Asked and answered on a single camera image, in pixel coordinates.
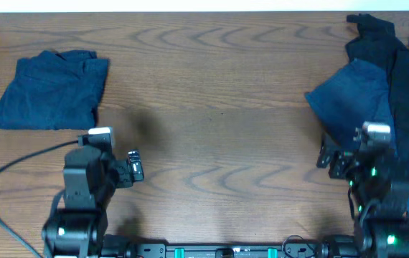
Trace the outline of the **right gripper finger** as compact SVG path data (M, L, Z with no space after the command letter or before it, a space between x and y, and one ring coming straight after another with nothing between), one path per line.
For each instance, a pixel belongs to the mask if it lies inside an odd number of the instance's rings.
M349 162L348 152L336 152L329 164L329 177L333 179L345 179L345 168Z
M326 168L333 160L339 146L329 134L321 135L321 147L319 157L316 162L317 168Z

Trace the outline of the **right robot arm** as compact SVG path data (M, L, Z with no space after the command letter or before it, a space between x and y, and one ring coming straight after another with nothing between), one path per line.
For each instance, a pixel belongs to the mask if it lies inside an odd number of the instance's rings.
M354 233L324 237L316 257L409 258L409 175L390 144L363 136L358 150L323 134L316 163L329 177L348 182Z

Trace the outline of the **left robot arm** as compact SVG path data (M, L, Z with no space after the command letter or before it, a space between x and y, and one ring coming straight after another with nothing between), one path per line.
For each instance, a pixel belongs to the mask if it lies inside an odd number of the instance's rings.
M130 150L118 161L110 148L90 145L70 151L63 169L65 189L42 229L46 257L129 257L129 243L106 236L107 207L118 188L130 188L144 179L141 156Z

